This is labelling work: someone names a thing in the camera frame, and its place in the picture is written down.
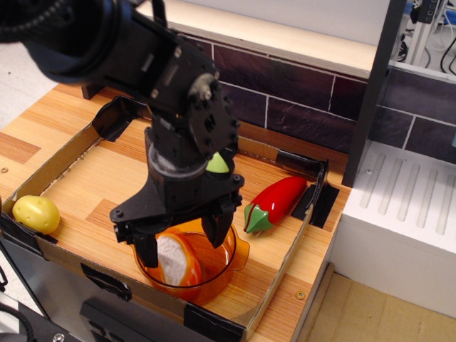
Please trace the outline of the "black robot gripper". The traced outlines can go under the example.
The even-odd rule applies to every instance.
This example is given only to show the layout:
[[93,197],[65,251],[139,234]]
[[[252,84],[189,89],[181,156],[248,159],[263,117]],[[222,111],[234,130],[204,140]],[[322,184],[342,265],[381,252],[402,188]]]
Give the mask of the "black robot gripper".
[[155,234],[195,219],[214,249],[222,245],[232,225],[234,212],[242,203],[241,175],[214,176],[203,172],[194,179],[154,180],[150,175],[143,188],[110,212],[116,238],[132,244],[147,268],[158,268]]

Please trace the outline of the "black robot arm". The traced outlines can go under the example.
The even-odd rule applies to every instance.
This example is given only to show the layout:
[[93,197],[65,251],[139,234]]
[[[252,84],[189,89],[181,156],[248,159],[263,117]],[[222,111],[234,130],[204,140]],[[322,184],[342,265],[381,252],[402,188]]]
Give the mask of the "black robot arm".
[[244,184],[233,172],[207,171],[214,154],[237,144],[239,129],[213,60],[169,28],[162,1],[152,12],[148,18],[129,1],[1,3],[1,41],[25,45],[45,76],[105,85],[151,109],[148,179],[110,213],[118,241],[148,267],[158,265],[157,235],[193,219],[219,247]]

